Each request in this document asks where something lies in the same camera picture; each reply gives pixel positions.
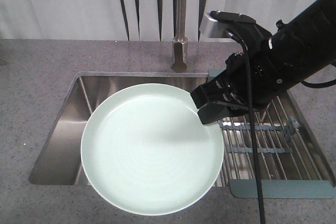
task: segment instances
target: gray speckled countertop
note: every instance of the gray speckled countertop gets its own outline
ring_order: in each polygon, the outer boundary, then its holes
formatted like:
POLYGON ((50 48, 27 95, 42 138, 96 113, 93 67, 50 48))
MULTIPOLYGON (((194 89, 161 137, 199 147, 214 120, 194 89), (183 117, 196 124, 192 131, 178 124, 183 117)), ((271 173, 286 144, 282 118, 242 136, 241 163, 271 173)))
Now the gray speckled countertop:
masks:
MULTIPOLYGON (((189 72, 224 67, 231 43, 190 43, 189 72)), ((169 42, 0 40, 0 223, 258 223, 256 199, 212 188, 176 214, 144 217, 119 210, 90 186, 28 182, 74 76, 81 71, 171 72, 169 42)), ((327 67, 311 80, 336 78, 327 67)), ((291 89, 336 171, 336 88, 291 89)), ((335 223, 336 199, 267 199, 268 223, 335 223)))

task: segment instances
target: white curtain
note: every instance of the white curtain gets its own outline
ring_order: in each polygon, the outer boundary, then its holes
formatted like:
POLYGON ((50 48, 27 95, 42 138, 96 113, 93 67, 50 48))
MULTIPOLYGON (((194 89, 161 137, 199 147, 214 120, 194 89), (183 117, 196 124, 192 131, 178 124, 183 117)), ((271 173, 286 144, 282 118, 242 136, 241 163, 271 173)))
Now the white curtain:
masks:
MULTIPOLYGON (((315 0, 187 0, 186 37, 199 35, 204 12, 247 14, 276 31, 315 0)), ((171 41, 173 0, 0 0, 0 38, 171 41)))

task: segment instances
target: white plate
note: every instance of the white plate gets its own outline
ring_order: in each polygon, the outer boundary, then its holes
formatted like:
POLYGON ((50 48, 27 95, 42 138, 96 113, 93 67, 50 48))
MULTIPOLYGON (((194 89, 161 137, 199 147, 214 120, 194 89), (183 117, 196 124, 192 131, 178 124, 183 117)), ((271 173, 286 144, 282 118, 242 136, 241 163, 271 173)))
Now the white plate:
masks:
POLYGON ((223 162, 217 123, 204 126, 190 94, 141 84, 107 98, 81 142, 84 171, 109 203, 140 215, 164 215, 198 201, 223 162))

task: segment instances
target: stainless steel sink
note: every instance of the stainless steel sink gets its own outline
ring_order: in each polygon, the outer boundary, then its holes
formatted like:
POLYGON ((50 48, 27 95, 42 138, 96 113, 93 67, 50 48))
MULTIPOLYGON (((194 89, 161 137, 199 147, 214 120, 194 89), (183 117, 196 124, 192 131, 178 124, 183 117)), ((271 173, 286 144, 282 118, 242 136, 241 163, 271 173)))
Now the stainless steel sink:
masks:
POLYGON ((202 73, 83 74, 72 84, 55 128, 49 134, 29 181, 43 185, 88 184, 81 168, 81 136, 92 112, 119 90, 142 83, 162 83, 190 92, 204 83, 206 77, 207 74, 202 73))
MULTIPOLYGON (((80 141, 92 112, 119 90, 142 83, 169 84, 192 91, 207 80, 206 73, 86 73, 72 84, 29 181, 43 185, 87 185, 80 161, 80 141)), ((255 114, 263 179, 328 180, 335 177, 288 93, 255 114)), ((223 119, 225 153, 214 186, 232 179, 254 179, 248 117, 223 119)))

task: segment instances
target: faucet spout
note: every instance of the faucet spout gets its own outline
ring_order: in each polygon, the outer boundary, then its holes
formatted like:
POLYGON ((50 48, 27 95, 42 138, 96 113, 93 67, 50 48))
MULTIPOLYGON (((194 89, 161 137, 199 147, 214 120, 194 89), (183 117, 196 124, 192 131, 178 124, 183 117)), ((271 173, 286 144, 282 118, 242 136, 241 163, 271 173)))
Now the faucet spout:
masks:
POLYGON ((175 72, 185 72, 188 50, 188 38, 185 37, 186 0, 177 0, 176 4, 176 35, 173 38, 172 69, 175 72))

